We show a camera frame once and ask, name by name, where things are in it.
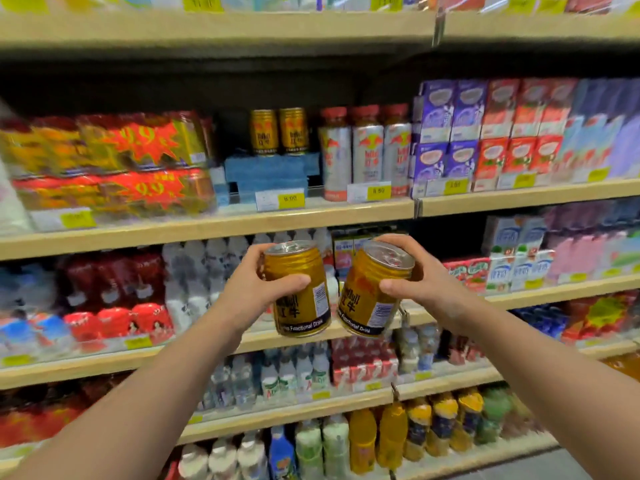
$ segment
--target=red bull can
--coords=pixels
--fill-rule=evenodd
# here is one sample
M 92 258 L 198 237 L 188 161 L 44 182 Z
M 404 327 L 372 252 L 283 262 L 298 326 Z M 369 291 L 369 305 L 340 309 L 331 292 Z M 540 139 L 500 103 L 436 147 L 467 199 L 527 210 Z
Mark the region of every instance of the red bull can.
M 378 122 L 377 104 L 353 108 L 353 183 L 382 182 L 385 129 Z
M 411 123 L 409 104 L 384 107 L 385 138 L 382 151 L 382 181 L 391 182 L 391 196 L 402 197 L 409 192 L 409 148 Z
M 332 202 L 347 200 L 351 183 L 351 128 L 347 108 L 327 107 L 320 114 L 324 126 L 319 129 L 323 156 L 324 198 Z

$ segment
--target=person's right hand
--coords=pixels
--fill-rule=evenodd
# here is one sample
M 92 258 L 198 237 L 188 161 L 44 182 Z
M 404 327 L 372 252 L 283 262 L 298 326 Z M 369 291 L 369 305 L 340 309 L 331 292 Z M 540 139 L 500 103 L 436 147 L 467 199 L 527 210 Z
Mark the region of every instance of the person's right hand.
M 447 330 L 467 335 L 468 310 L 481 298 L 450 275 L 442 263 L 411 236 L 384 234 L 376 239 L 404 249 L 415 259 L 411 280 L 382 280 L 380 290 L 394 298 L 414 300 Z

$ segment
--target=purple carton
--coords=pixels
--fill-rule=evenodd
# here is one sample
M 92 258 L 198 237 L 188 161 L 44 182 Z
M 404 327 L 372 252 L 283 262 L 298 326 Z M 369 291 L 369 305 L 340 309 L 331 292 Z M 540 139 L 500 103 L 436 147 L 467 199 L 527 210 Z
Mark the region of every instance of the purple carton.
M 419 143 L 412 145 L 409 177 L 412 198 L 424 197 L 427 182 L 442 177 L 448 143 Z
M 452 141 L 471 141 L 480 138 L 482 117 L 486 104 L 485 80 L 459 80 L 454 97 Z
M 478 160 L 478 142 L 452 141 L 444 159 L 443 177 L 462 178 L 474 174 Z
M 418 143 L 449 141 L 456 83 L 449 79 L 425 80 L 413 100 L 413 133 Z

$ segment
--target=gray tile floor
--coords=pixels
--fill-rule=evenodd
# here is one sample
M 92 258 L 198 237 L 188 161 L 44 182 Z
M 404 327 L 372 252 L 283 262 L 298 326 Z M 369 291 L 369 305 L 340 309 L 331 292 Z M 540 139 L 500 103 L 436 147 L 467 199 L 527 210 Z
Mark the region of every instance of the gray tile floor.
M 591 480 L 566 450 L 555 450 L 484 468 L 451 480 Z

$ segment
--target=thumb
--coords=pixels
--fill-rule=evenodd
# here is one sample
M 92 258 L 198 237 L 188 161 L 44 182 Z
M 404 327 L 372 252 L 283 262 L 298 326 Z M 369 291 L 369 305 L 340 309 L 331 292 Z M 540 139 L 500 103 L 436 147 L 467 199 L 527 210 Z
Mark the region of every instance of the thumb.
M 380 291 L 394 298 L 411 298 L 414 301 L 419 301 L 424 293 L 424 284 L 407 280 L 382 280 L 380 281 Z
M 275 301 L 285 295 L 304 290 L 311 282 L 308 274 L 290 274 L 279 280 L 267 282 L 267 295 L 270 301 Z

